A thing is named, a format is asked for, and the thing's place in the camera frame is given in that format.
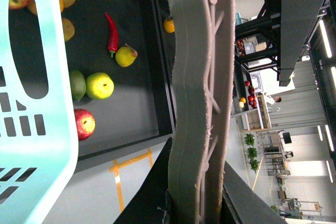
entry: floor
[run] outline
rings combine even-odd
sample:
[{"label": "floor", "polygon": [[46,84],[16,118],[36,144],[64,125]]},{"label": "floor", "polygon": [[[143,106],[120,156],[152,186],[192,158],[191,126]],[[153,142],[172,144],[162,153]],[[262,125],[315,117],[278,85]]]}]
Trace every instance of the floor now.
[{"label": "floor", "polygon": [[[265,163],[261,163],[257,173],[250,169],[244,154],[242,128],[241,119],[231,120],[226,160],[271,206],[277,202],[277,183],[267,175]],[[74,174],[43,223],[113,223],[139,190],[163,146],[164,143],[152,146]]]}]

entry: fluorescent light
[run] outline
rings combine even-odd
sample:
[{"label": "fluorescent light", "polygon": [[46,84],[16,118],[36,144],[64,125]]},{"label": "fluorescent light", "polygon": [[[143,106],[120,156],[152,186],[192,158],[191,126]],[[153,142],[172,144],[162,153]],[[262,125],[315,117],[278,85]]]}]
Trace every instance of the fluorescent light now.
[{"label": "fluorescent light", "polygon": [[331,74],[332,74],[332,79],[334,80],[334,85],[336,88],[336,68],[335,67],[331,68]]},{"label": "fluorescent light", "polygon": [[324,26],[323,20],[320,20],[320,28],[321,28],[324,47],[326,48],[327,56],[328,56],[328,58],[331,58],[332,57],[331,49],[330,49],[330,45],[329,45],[329,41],[328,41],[327,31],[325,29],[326,27]]},{"label": "fluorescent light", "polygon": [[326,163],[327,163],[327,168],[328,168],[328,172],[329,172],[330,181],[333,183],[334,180],[332,179],[332,175],[331,175],[331,170],[330,170],[329,161],[326,161]]},{"label": "fluorescent light", "polygon": [[320,140],[323,141],[322,132],[321,132],[321,127],[318,125],[318,126],[317,126],[317,129],[319,130]]},{"label": "fluorescent light", "polygon": [[332,139],[331,139],[331,135],[330,135],[330,131],[329,131],[329,126],[326,125],[325,130],[327,132],[328,142],[329,142],[329,145],[330,145],[330,149],[333,152],[334,151],[334,145],[332,144]]}]

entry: green plant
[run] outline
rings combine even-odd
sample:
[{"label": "green plant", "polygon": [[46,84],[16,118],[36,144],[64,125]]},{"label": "green plant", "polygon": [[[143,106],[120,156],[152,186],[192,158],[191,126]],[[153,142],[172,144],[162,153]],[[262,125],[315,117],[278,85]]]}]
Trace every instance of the green plant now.
[{"label": "green plant", "polygon": [[245,144],[249,146],[254,146],[254,135],[251,133],[245,134]]},{"label": "green plant", "polygon": [[258,156],[257,149],[255,149],[253,147],[247,148],[247,157],[249,159],[254,159],[257,156]]},{"label": "green plant", "polygon": [[277,208],[277,206],[274,204],[271,206],[271,208],[278,214],[279,213],[279,210]]},{"label": "green plant", "polygon": [[259,164],[260,162],[256,161],[254,158],[250,159],[251,170],[254,170],[255,173],[258,171]]}]

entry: red chili pepper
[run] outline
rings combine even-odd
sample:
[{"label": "red chili pepper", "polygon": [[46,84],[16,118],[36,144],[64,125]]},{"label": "red chili pepper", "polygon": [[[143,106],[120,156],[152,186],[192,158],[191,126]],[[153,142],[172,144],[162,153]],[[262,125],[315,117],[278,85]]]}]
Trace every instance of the red chili pepper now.
[{"label": "red chili pepper", "polygon": [[110,51],[111,57],[113,57],[113,54],[118,50],[119,35],[117,26],[115,25],[111,16],[108,13],[105,13],[105,16],[110,25],[110,39],[107,49]]}]

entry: person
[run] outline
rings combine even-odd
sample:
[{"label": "person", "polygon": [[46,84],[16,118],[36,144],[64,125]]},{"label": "person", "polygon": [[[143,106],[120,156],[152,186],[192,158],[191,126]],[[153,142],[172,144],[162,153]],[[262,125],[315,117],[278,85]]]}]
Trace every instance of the person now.
[{"label": "person", "polygon": [[273,105],[276,102],[281,102],[282,101],[281,97],[272,98],[270,95],[267,95],[267,93],[262,93],[262,94],[265,96],[265,101],[270,105]]}]

